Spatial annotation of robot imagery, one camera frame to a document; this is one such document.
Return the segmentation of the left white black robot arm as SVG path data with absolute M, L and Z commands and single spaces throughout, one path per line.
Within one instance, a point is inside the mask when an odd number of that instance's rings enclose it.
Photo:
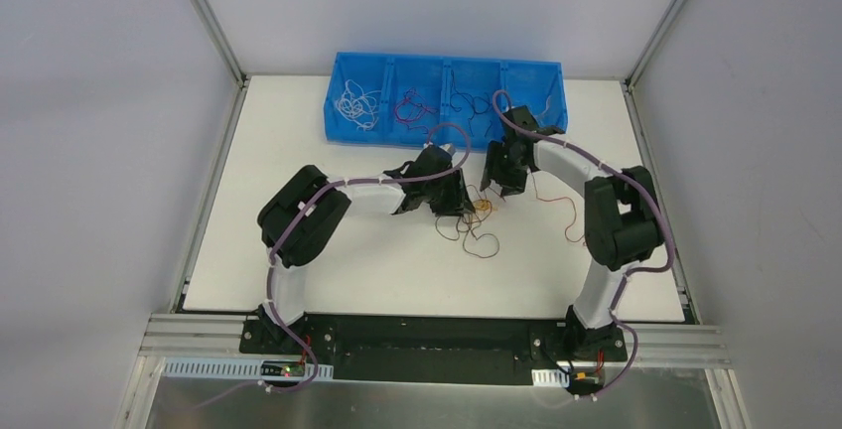
M 279 354 L 302 343 L 296 321 L 305 312 L 305 267 L 326 248 L 342 220 L 354 214 L 403 215 L 427 205 L 436 217 L 472 212 L 462 164 L 450 145 L 426 145 L 417 158 L 362 178 L 331 177 L 302 167 L 258 213 L 268 273 L 260 318 L 264 339 Z

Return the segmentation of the aluminium frame rail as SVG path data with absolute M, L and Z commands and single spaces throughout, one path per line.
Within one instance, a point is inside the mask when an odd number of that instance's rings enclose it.
M 633 324 L 638 338 L 634 366 L 647 368 L 730 368 L 732 359 L 717 326 Z

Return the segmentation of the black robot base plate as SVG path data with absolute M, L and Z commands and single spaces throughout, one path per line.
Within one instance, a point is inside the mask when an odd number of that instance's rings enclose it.
M 315 360 L 340 380 L 499 386 L 628 359 L 616 325 L 587 336 L 566 320 L 304 314 L 282 330 L 262 308 L 246 317 L 239 350 Z

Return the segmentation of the blue four-compartment plastic bin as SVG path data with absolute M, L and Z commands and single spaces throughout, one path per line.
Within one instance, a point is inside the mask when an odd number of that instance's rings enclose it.
M 470 142 L 483 152 L 503 134 L 493 94 L 504 89 L 542 126 L 568 126 L 560 64 L 340 52 L 323 116 L 328 140 L 342 144 L 415 147 Z

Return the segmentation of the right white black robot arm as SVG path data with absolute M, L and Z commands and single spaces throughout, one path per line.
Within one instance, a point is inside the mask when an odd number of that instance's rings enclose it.
M 564 139 L 559 128 L 539 127 L 525 106 L 501 112 L 504 136 L 488 147 L 481 187 L 497 184 L 502 196 L 523 193 L 530 172 L 543 171 L 584 200 L 584 237 L 592 261 L 584 286 L 565 317 L 563 343 L 574 358 L 590 358 L 616 339 L 616 308 L 629 276 L 664 246 L 662 271 L 675 245 L 643 166 L 620 171 Z

